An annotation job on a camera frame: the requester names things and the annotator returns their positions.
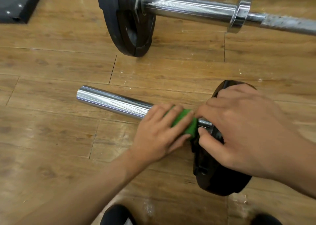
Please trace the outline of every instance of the barbell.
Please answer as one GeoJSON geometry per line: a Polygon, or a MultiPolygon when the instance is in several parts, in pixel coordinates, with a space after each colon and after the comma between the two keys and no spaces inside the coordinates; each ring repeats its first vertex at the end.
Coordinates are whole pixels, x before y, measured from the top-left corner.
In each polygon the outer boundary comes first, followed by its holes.
{"type": "Polygon", "coordinates": [[[98,0],[109,34],[125,55],[141,57],[152,42],[156,15],[219,24],[238,33],[244,24],[316,35],[316,21],[250,12],[251,1],[236,5],[211,0],[98,0]]]}

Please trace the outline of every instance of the right hand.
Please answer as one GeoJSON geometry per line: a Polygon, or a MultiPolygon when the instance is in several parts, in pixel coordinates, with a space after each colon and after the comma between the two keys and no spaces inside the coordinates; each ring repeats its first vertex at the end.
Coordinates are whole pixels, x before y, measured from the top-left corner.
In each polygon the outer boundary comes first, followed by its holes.
{"type": "Polygon", "coordinates": [[[307,143],[276,103],[247,84],[221,90],[196,117],[213,123],[225,142],[199,128],[200,145],[224,167],[248,175],[277,179],[307,143]]]}

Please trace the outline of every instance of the hand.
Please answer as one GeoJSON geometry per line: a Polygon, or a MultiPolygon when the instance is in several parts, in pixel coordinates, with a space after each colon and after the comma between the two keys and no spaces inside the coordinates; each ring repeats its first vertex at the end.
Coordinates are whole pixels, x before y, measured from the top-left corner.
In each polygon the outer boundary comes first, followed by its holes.
{"type": "Polygon", "coordinates": [[[149,165],[178,149],[190,138],[189,134],[180,135],[192,122],[193,111],[171,128],[182,110],[180,105],[162,104],[154,105],[148,111],[138,126],[134,144],[130,148],[136,159],[149,165]]]}
{"type": "Polygon", "coordinates": [[[225,144],[199,128],[200,145],[223,166],[249,175],[277,179],[294,166],[307,143],[279,106],[246,84],[231,86],[200,106],[222,133],[225,144]]]}

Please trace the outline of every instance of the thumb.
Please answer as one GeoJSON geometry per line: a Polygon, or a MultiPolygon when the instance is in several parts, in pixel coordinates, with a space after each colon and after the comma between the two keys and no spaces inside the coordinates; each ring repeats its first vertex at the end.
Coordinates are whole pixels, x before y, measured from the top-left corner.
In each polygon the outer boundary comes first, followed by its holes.
{"type": "Polygon", "coordinates": [[[220,164],[225,165],[228,158],[228,149],[215,139],[205,128],[198,128],[199,144],[212,155],[220,164]]]}
{"type": "Polygon", "coordinates": [[[190,134],[184,134],[180,136],[168,149],[168,154],[172,153],[176,149],[182,147],[186,140],[188,140],[191,137],[190,134]]]}

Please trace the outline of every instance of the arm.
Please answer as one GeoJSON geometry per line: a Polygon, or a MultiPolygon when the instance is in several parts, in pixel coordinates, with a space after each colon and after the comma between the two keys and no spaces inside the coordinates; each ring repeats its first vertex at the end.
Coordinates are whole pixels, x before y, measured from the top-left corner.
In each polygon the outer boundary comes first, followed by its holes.
{"type": "Polygon", "coordinates": [[[172,122],[183,110],[181,106],[172,106],[155,105],[140,122],[130,149],[96,175],[75,184],[69,191],[27,215],[17,225],[91,224],[135,176],[151,163],[181,147],[190,137],[180,134],[191,123],[193,113],[171,128],[172,122]]]}
{"type": "Polygon", "coordinates": [[[279,106],[246,84],[221,90],[197,117],[222,133],[222,145],[199,128],[199,143],[223,166],[282,182],[316,198],[316,145],[304,139],[279,106]]]}

